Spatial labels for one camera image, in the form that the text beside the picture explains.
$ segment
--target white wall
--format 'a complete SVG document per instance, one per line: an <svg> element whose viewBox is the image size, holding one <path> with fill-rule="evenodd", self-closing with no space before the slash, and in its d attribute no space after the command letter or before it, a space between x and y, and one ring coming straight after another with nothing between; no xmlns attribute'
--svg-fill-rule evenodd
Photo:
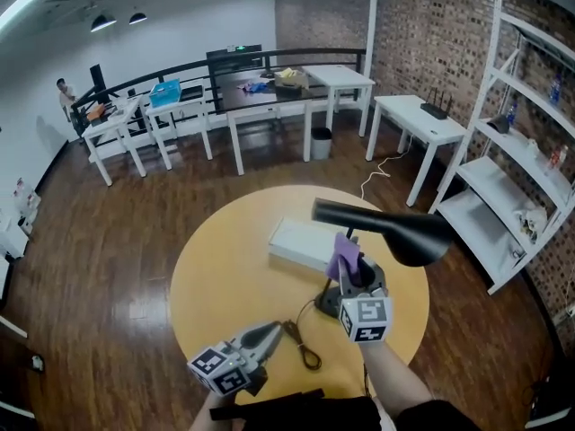
<svg viewBox="0 0 575 431"><path fill-rule="evenodd" d="M130 26L134 3L110 8L118 22L102 31L91 33L90 20L0 46L0 208L12 207L19 177L37 184L66 139L76 139L59 107L59 77L82 93L94 64L111 87L228 45L276 48L274 0L137 0L148 20Z"/></svg>

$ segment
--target brick wall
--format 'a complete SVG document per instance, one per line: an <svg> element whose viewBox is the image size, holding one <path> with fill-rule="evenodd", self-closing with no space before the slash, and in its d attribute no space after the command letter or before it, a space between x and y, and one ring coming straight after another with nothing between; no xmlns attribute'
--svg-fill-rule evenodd
<svg viewBox="0 0 575 431"><path fill-rule="evenodd" d="M531 22L575 49L575 17L546 0L503 0L504 11ZM307 46L357 47L365 44L368 0L277 0L278 48ZM454 98L451 116L467 126L482 80L491 36L493 0L379 0L372 78L376 94L417 94L425 98L437 86ZM517 32L503 23L497 65L513 52ZM518 76L546 95L561 67L545 53L524 50ZM495 115L504 85L491 90L482 115ZM568 143L570 153L562 172L575 175L575 141L534 104L518 96L517 128L535 139L550 154ZM560 108L575 122L575 75L564 72ZM477 135L470 157L482 150ZM441 158L448 161L449 152ZM553 203L504 153L494 146L491 157L524 189L534 202L548 208ZM570 232L575 216L563 225L547 246L527 266L549 313L553 316L575 303L575 237ZM567 352L575 351L575 329L558 328Z"/></svg>

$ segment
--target blue bottle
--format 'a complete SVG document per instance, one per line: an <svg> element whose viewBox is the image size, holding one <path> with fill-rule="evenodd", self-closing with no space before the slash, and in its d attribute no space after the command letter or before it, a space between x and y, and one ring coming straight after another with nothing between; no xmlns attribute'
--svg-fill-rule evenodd
<svg viewBox="0 0 575 431"><path fill-rule="evenodd" d="M515 117L517 116L517 114L518 114L518 104L516 102L513 102L513 105L509 107L509 111L507 112L507 122L510 128L513 125L515 125Z"/></svg>
<svg viewBox="0 0 575 431"><path fill-rule="evenodd" d="M557 106L559 98L561 97L561 74L557 74L553 83L551 83L551 91L549 92L549 102Z"/></svg>

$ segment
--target blue box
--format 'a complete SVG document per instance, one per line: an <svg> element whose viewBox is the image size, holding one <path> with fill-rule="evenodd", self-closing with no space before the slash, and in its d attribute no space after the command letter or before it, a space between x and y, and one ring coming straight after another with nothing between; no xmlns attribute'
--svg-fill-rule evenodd
<svg viewBox="0 0 575 431"><path fill-rule="evenodd" d="M152 107L162 107L163 105L179 102L180 96L180 80L170 80L154 86L154 89L150 92L150 103Z"/></svg>

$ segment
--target black sleeve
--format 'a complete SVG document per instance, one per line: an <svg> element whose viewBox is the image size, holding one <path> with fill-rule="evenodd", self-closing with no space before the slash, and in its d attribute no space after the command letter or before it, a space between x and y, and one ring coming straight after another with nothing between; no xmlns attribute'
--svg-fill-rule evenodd
<svg viewBox="0 0 575 431"><path fill-rule="evenodd" d="M404 410L395 420L395 427L397 431L421 431L429 427L481 431L472 420L444 400L432 400Z"/></svg>

